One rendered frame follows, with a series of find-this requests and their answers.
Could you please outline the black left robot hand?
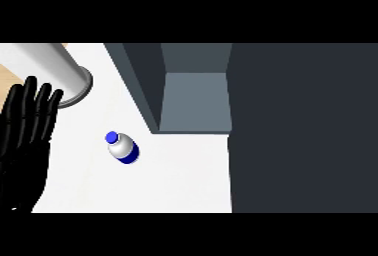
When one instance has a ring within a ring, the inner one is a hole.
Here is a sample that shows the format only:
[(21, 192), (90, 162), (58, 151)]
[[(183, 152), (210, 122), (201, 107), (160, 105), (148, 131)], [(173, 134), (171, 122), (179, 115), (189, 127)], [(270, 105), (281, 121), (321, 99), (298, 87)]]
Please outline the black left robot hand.
[(37, 78), (13, 84), (0, 111), (0, 215), (33, 212), (44, 192), (50, 139), (64, 96)]

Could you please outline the blue-capped water bottle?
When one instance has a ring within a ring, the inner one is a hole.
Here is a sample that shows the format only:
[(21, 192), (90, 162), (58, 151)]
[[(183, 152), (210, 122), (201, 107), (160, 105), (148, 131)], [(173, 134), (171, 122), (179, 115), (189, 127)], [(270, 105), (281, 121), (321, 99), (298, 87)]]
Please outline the blue-capped water bottle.
[(124, 134), (111, 131), (107, 134), (108, 150), (114, 158), (123, 164), (132, 164), (139, 157), (139, 146), (133, 139)]

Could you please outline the dark grey cabinet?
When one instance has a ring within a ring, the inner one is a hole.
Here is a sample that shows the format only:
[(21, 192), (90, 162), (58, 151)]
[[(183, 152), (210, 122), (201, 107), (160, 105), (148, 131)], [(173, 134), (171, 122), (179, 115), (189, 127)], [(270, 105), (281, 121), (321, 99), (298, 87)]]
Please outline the dark grey cabinet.
[(108, 43), (126, 87), (154, 134), (232, 130), (229, 43)]

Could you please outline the dark grey cabinet door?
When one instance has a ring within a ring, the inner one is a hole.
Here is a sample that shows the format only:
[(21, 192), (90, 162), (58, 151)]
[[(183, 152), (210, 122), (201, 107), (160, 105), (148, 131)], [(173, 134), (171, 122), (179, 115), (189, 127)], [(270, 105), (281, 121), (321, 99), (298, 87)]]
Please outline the dark grey cabinet door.
[(239, 43), (235, 212), (378, 212), (378, 44)]

